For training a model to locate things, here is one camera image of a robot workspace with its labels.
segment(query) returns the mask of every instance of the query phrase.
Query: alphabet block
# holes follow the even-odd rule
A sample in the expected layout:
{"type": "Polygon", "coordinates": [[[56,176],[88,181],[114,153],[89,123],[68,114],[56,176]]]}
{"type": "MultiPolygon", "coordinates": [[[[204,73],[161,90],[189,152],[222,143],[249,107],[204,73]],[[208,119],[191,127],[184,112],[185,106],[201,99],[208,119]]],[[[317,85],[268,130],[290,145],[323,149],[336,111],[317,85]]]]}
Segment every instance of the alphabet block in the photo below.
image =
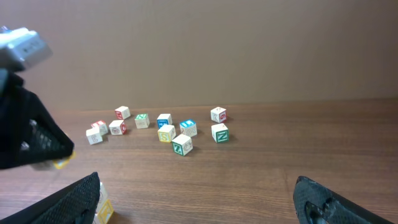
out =
{"type": "Polygon", "coordinates": [[[229,131],[225,124],[212,125],[211,135],[217,143],[229,141],[229,131]]]}
{"type": "Polygon", "coordinates": [[[112,121],[109,125],[112,135],[122,135],[127,133],[127,127],[124,124],[124,120],[112,121]]]}
{"type": "Polygon", "coordinates": [[[157,130],[157,135],[159,136],[159,141],[171,142],[176,135],[174,125],[163,125],[159,130],[157,130]]]}
{"type": "Polygon", "coordinates": [[[173,150],[181,156],[185,156],[193,149],[192,139],[190,136],[180,134],[172,141],[173,150]]]}
{"type": "Polygon", "coordinates": [[[180,129],[181,129],[181,134],[184,134],[186,136],[192,137],[198,134],[197,124],[191,119],[182,121],[180,123],[180,129]]]}
{"type": "Polygon", "coordinates": [[[97,144],[102,141],[102,135],[100,133],[100,128],[95,127],[86,131],[86,136],[89,144],[97,144]]]}
{"type": "Polygon", "coordinates": [[[149,127],[149,117],[148,114],[139,114],[136,116],[137,129],[148,128],[149,127]]]}
{"type": "Polygon", "coordinates": [[[106,191],[105,186],[102,184],[102,182],[100,182],[99,183],[99,201],[98,201],[97,209],[95,210],[96,213],[100,212],[103,205],[107,201],[108,197],[109,197],[109,194],[106,191]]]}
{"type": "Polygon", "coordinates": [[[105,201],[104,205],[101,207],[101,210],[95,214],[94,223],[97,224],[96,222],[98,222],[98,224],[107,224],[113,212],[114,210],[111,205],[111,201],[107,199],[107,201],[105,201]]]}
{"type": "Polygon", "coordinates": [[[171,114],[161,114],[157,118],[157,126],[161,128],[165,124],[173,124],[172,115],[171,114]]]}
{"type": "Polygon", "coordinates": [[[226,121],[226,109],[216,107],[210,111],[210,116],[212,121],[216,121],[217,123],[222,123],[226,121]]]}
{"type": "Polygon", "coordinates": [[[106,126],[105,121],[102,121],[102,120],[101,121],[97,121],[97,122],[91,124],[91,127],[92,128],[99,127],[99,132],[101,133],[102,136],[104,134],[108,133],[108,127],[106,126]]]}
{"type": "Polygon", "coordinates": [[[127,106],[121,106],[114,111],[117,119],[126,119],[130,117],[130,110],[127,106]]]}

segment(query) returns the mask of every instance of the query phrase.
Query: white robot part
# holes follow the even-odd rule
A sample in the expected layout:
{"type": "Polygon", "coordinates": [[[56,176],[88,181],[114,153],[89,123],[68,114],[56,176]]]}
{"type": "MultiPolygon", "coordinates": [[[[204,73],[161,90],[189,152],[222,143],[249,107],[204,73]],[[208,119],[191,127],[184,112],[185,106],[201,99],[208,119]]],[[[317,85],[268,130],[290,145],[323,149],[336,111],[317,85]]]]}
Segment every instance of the white robot part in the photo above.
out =
{"type": "Polygon", "coordinates": [[[25,27],[0,29],[0,68],[12,72],[27,70],[52,55],[50,47],[34,30],[25,27]]]}

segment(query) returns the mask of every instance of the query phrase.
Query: block face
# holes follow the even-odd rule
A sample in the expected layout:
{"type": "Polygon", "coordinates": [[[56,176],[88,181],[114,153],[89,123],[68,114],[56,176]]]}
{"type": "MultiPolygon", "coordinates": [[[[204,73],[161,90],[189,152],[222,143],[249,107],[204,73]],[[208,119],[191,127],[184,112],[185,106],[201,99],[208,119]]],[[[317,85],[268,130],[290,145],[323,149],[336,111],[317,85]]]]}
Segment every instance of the block face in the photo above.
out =
{"type": "Polygon", "coordinates": [[[173,128],[172,128],[171,131],[170,131],[171,139],[175,138],[176,135],[177,135],[177,133],[175,132],[175,128],[174,128],[174,126],[173,126],[173,128]]]}
{"type": "Polygon", "coordinates": [[[225,124],[215,124],[211,126],[211,135],[216,142],[229,141],[229,130],[225,124]]]}
{"type": "Polygon", "coordinates": [[[170,140],[171,137],[170,137],[169,133],[159,131],[158,135],[159,135],[159,140],[161,142],[171,142],[171,140],[170,140]]]}
{"type": "Polygon", "coordinates": [[[161,114],[157,118],[157,126],[161,128],[165,124],[173,124],[171,114],[161,114]]]}
{"type": "Polygon", "coordinates": [[[181,134],[184,134],[186,136],[192,137],[198,134],[197,124],[192,119],[182,121],[180,123],[180,129],[181,129],[181,134]]]}
{"type": "Polygon", "coordinates": [[[192,139],[189,139],[183,146],[183,155],[187,155],[193,149],[192,139]]]}
{"type": "Polygon", "coordinates": [[[120,125],[120,128],[122,129],[122,134],[125,134],[127,132],[127,127],[124,124],[124,121],[123,121],[122,125],[120,125]]]}
{"type": "Polygon", "coordinates": [[[228,132],[228,130],[226,130],[226,131],[218,131],[216,133],[216,138],[217,138],[217,142],[229,141],[229,132],[228,132]]]}
{"type": "Polygon", "coordinates": [[[104,205],[102,206],[101,210],[98,212],[98,220],[101,223],[107,223],[111,218],[113,212],[114,210],[111,205],[111,202],[109,201],[109,199],[107,199],[107,201],[105,201],[104,205]]]}
{"type": "Polygon", "coordinates": [[[91,145],[100,143],[102,141],[102,135],[100,133],[99,127],[95,127],[95,128],[91,128],[91,129],[87,130],[86,136],[87,136],[87,140],[88,140],[89,144],[91,144],[91,145]]]}
{"type": "Polygon", "coordinates": [[[117,118],[117,119],[123,119],[122,112],[120,112],[120,111],[115,111],[114,113],[116,114],[116,118],[117,118]]]}
{"type": "Polygon", "coordinates": [[[220,113],[219,121],[222,123],[226,121],[226,111],[220,113]]]}
{"type": "Polygon", "coordinates": [[[112,121],[109,125],[109,130],[112,135],[122,135],[127,133],[127,127],[124,124],[124,120],[112,121]]]}
{"type": "Polygon", "coordinates": [[[117,119],[126,119],[131,116],[130,110],[127,106],[121,106],[118,109],[116,109],[114,112],[116,114],[117,119]]]}
{"type": "Polygon", "coordinates": [[[192,139],[190,136],[180,134],[172,141],[174,152],[185,156],[193,149],[192,139]]]}
{"type": "Polygon", "coordinates": [[[226,109],[216,107],[210,111],[210,116],[212,121],[222,123],[227,119],[226,109]]]}
{"type": "Polygon", "coordinates": [[[100,212],[101,208],[107,201],[109,195],[108,192],[105,189],[105,186],[102,184],[102,182],[99,183],[99,201],[97,205],[97,209],[95,210],[96,213],[100,212]]]}
{"type": "Polygon", "coordinates": [[[172,143],[173,144],[173,150],[175,153],[177,153],[178,155],[183,156],[183,150],[182,150],[182,145],[177,144],[175,142],[172,143]]]}
{"type": "Polygon", "coordinates": [[[149,117],[148,114],[139,114],[136,119],[137,129],[148,128],[149,127],[149,117]]]}
{"type": "Polygon", "coordinates": [[[158,120],[157,120],[157,127],[158,127],[158,128],[163,127],[163,125],[165,125],[165,124],[169,124],[169,121],[164,120],[164,119],[158,119],[158,120]]]}
{"type": "Polygon", "coordinates": [[[97,121],[93,124],[91,124],[91,127],[95,128],[95,127],[99,127],[99,132],[101,133],[101,135],[107,134],[108,133],[108,127],[106,126],[105,121],[97,121]]]}
{"type": "Polygon", "coordinates": [[[148,114],[139,114],[136,116],[136,119],[146,119],[148,117],[148,114]]]}

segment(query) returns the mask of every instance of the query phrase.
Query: wooden toy block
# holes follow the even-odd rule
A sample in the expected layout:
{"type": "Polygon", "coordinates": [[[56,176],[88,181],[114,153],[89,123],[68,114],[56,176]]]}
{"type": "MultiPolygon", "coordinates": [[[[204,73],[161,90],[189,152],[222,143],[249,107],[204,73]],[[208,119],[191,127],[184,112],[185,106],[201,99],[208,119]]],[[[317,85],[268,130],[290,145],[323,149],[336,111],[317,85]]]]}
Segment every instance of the wooden toy block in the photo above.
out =
{"type": "Polygon", "coordinates": [[[216,107],[210,111],[210,116],[212,121],[216,121],[217,123],[222,123],[226,121],[226,109],[216,107]]]}
{"type": "Polygon", "coordinates": [[[149,127],[149,117],[148,114],[139,114],[136,116],[137,129],[148,128],[149,127]]]}
{"type": "Polygon", "coordinates": [[[173,150],[181,156],[185,156],[193,149],[192,139],[190,136],[180,134],[172,141],[173,150]]]}
{"type": "Polygon", "coordinates": [[[225,124],[212,125],[211,135],[217,143],[229,141],[229,131],[225,124]]]}
{"type": "Polygon", "coordinates": [[[111,130],[112,135],[122,135],[127,133],[127,127],[124,124],[124,120],[112,121],[109,125],[109,130],[111,130]]]}
{"type": "Polygon", "coordinates": [[[157,118],[157,126],[161,128],[165,124],[173,124],[172,115],[171,114],[161,114],[157,118]]]}
{"type": "Polygon", "coordinates": [[[91,128],[86,131],[89,144],[97,144],[102,141],[102,135],[99,127],[91,128]]]}
{"type": "Polygon", "coordinates": [[[182,121],[180,123],[180,129],[181,129],[181,134],[184,134],[186,136],[192,137],[198,134],[197,124],[191,119],[182,121]]]}
{"type": "Polygon", "coordinates": [[[39,162],[36,164],[31,164],[30,166],[35,170],[63,169],[66,165],[68,165],[69,161],[73,158],[75,158],[75,151],[72,152],[71,156],[66,157],[64,159],[39,162]]]}
{"type": "Polygon", "coordinates": [[[107,224],[109,222],[109,219],[111,218],[114,210],[111,205],[111,201],[107,199],[104,203],[104,205],[101,207],[101,210],[96,214],[97,219],[100,224],[107,224]]]}
{"type": "Polygon", "coordinates": [[[131,116],[130,110],[127,106],[121,106],[114,111],[117,119],[126,119],[131,116]]]}
{"type": "Polygon", "coordinates": [[[101,135],[107,134],[108,133],[108,127],[106,126],[105,121],[97,121],[93,124],[91,124],[92,128],[99,127],[99,132],[101,135]]]}
{"type": "Polygon", "coordinates": [[[174,125],[163,125],[159,130],[157,130],[157,135],[161,142],[172,142],[176,135],[174,125]]]}
{"type": "Polygon", "coordinates": [[[95,210],[96,213],[100,212],[102,209],[103,205],[108,199],[108,192],[105,189],[105,186],[102,184],[102,182],[99,183],[99,201],[97,205],[97,209],[95,210]]]}
{"type": "Polygon", "coordinates": [[[98,218],[98,214],[97,214],[97,213],[94,215],[93,224],[102,224],[102,223],[100,222],[99,218],[98,218]]]}

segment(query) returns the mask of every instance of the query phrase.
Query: wood grain surface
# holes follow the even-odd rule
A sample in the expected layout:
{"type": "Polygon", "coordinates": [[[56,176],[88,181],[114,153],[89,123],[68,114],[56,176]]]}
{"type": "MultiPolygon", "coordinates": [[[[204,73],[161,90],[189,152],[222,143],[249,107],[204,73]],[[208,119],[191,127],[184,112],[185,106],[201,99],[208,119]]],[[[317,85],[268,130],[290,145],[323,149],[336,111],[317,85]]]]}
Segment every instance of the wood grain surface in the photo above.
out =
{"type": "Polygon", "coordinates": [[[0,171],[0,218],[97,171],[116,213],[109,223],[298,223],[292,200],[299,175],[398,222],[398,100],[224,105],[230,142],[211,137],[214,106],[131,110],[148,113],[149,129],[126,120],[126,136],[89,145],[90,123],[113,111],[53,116],[75,142],[63,170],[30,166],[0,171]],[[187,156],[159,142],[155,120],[194,119],[187,156]]]}

